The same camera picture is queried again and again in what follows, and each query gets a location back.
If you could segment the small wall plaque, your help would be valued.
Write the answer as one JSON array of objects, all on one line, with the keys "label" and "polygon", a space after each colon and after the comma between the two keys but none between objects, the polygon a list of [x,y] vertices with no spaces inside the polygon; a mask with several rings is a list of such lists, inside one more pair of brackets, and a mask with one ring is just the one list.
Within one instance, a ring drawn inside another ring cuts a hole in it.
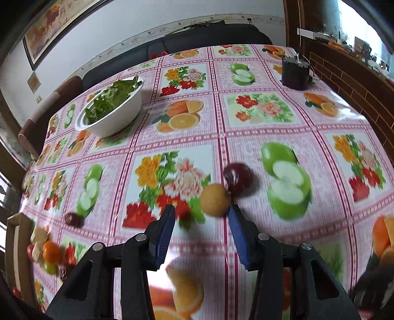
[{"label": "small wall plaque", "polygon": [[31,90],[32,93],[35,93],[38,88],[40,87],[41,83],[36,75],[35,72],[32,72],[30,75],[29,79],[27,80],[27,84]]}]

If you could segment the framed horse painting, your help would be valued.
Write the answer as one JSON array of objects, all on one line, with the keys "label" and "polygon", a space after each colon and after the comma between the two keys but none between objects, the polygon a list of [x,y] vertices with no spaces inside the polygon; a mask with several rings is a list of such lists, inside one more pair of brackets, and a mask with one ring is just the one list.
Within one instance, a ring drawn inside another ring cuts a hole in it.
[{"label": "framed horse painting", "polygon": [[107,2],[61,0],[50,6],[23,37],[31,69],[36,70],[43,58],[70,29]]}]

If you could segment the dark plum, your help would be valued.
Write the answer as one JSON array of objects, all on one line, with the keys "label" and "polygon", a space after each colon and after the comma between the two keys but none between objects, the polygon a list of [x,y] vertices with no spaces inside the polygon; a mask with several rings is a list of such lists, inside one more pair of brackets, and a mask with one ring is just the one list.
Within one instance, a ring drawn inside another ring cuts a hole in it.
[{"label": "dark plum", "polygon": [[247,192],[254,182],[254,174],[249,166],[243,163],[230,163],[223,170],[229,193],[240,196]]}]

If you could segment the brown longan fruit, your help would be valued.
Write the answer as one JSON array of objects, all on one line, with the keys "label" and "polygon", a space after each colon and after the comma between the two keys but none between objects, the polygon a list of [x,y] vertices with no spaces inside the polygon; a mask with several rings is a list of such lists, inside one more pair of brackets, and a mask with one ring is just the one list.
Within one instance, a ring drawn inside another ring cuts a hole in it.
[{"label": "brown longan fruit", "polygon": [[223,217],[230,207],[231,199],[226,188],[213,183],[204,188],[200,196],[200,206],[203,213],[211,217]]}]

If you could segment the red item on sofa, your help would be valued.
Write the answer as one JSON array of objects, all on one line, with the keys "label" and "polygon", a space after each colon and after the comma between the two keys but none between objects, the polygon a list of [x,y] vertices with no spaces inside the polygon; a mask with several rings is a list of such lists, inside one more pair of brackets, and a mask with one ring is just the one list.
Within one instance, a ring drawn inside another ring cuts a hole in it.
[{"label": "red item on sofa", "polygon": [[151,56],[150,56],[150,59],[156,59],[156,58],[159,58],[159,57],[163,57],[163,56],[166,56],[168,53],[166,52],[166,51],[163,51],[163,52],[161,52],[161,53],[153,53]]}]

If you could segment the black leather sofa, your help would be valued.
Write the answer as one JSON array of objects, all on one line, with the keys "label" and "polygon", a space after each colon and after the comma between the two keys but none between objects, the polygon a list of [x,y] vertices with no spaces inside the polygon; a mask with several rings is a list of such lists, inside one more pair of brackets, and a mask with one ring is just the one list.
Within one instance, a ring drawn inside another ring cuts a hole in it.
[{"label": "black leather sofa", "polygon": [[141,44],[98,65],[83,77],[83,89],[86,91],[120,71],[151,60],[150,56],[153,53],[166,51],[168,54],[173,54],[200,47],[234,44],[271,45],[272,41],[266,34],[251,24],[219,21],[195,25],[186,31],[166,35]]}]

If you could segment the dark red jujube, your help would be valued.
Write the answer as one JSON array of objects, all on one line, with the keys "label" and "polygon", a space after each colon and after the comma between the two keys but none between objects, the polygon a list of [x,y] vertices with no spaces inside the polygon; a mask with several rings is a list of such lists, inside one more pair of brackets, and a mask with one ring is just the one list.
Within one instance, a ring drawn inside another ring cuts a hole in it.
[{"label": "dark red jujube", "polygon": [[59,278],[64,283],[69,277],[70,273],[74,270],[75,265],[63,264],[59,266]]},{"label": "dark red jujube", "polygon": [[81,228],[83,226],[83,217],[77,213],[70,212],[64,216],[64,223],[71,227]]}]

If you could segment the fruit print pink tablecloth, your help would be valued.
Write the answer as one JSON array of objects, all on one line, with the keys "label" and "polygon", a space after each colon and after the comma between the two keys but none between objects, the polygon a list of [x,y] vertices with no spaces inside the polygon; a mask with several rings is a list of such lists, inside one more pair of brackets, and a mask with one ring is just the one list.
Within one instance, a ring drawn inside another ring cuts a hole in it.
[{"label": "fruit print pink tablecloth", "polygon": [[[75,265],[95,243],[141,233],[176,210],[170,248],[149,273],[158,319],[247,319],[256,275],[241,265],[226,219],[200,196],[243,163],[254,185],[236,202],[277,240],[311,243],[345,289],[393,264],[393,166],[367,118],[320,79],[284,87],[270,45],[201,47],[129,67],[94,85],[49,120],[25,181],[21,211]],[[142,109],[98,137],[75,120],[115,81],[144,80]],[[83,217],[81,228],[64,223]]]}]

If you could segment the orange mandarin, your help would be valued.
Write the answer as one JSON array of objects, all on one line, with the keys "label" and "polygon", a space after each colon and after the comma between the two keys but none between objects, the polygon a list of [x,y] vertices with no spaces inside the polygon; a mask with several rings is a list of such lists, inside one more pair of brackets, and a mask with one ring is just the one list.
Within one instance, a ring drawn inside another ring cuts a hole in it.
[{"label": "orange mandarin", "polygon": [[62,261],[62,250],[56,243],[46,241],[43,244],[43,259],[50,264],[58,265]]}]

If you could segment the green grape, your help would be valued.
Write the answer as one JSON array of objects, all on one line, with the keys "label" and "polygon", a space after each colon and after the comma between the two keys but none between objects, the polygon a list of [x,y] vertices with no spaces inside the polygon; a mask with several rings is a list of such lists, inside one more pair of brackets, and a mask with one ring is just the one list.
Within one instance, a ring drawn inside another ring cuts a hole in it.
[{"label": "green grape", "polygon": [[49,263],[49,262],[45,261],[43,268],[45,269],[45,272],[50,275],[57,274],[57,264],[56,263]]}]

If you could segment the red black device right edge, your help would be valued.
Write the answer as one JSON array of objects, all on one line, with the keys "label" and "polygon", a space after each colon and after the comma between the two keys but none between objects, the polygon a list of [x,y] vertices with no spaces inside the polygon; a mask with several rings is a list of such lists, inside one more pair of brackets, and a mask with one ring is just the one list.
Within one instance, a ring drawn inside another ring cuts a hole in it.
[{"label": "red black device right edge", "polygon": [[350,298],[358,310],[372,312],[373,319],[393,319],[393,265],[365,271]]}]

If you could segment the white bowl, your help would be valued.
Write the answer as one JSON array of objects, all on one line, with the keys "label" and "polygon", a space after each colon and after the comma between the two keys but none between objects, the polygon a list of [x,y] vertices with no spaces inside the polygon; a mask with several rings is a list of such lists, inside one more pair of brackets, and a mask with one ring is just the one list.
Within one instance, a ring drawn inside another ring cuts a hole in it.
[{"label": "white bowl", "polygon": [[103,90],[100,91],[100,93],[96,95],[89,103],[87,103],[87,105],[84,106],[78,114],[74,124],[75,130],[86,130],[91,134],[97,135],[98,137],[109,137],[131,124],[131,122],[138,116],[142,109],[142,89],[144,86],[144,80],[141,77],[139,77],[139,79],[143,81],[142,86],[134,91],[125,102],[123,102],[117,109],[113,110],[99,121],[87,125],[85,122],[86,118],[84,110],[85,108],[92,106],[93,100],[99,96]]}]

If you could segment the cream cake cube front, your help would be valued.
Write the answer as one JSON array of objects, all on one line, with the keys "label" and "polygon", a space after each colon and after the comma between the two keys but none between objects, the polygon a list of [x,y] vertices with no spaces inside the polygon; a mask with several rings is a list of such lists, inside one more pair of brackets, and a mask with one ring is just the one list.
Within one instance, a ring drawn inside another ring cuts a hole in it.
[{"label": "cream cake cube front", "polygon": [[38,241],[34,244],[32,250],[32,260],[35,263],[42,264],[43,262],[43,241]]}]

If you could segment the wooden sideboard with clutter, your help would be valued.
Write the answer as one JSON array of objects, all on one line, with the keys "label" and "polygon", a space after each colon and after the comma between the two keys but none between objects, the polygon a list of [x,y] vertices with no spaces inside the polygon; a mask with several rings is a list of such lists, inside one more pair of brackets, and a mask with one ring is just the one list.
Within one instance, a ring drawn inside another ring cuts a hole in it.
[{"label": "wooden sideboard with clutter", "polygon": [[298,29],[306,29],[338,36],[338,2],[288,0],[282,4],[286,45],[300,51],[316,74],[367,118],[393,160],[393,85],[353,54],[297,34]]}]

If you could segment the red cherry tomato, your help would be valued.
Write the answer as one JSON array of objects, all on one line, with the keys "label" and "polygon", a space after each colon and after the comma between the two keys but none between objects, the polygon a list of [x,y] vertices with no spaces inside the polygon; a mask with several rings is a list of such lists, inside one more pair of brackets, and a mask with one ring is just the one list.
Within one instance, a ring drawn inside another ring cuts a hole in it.
[{"label": "red cherry tomato", "polygon": [[29,244],[27,246],[27,256],[28,256],[29,260],[32,261],[32,262],[34,262],[34,259],[33,259],[34,246],[35,246],[34,244]]}]

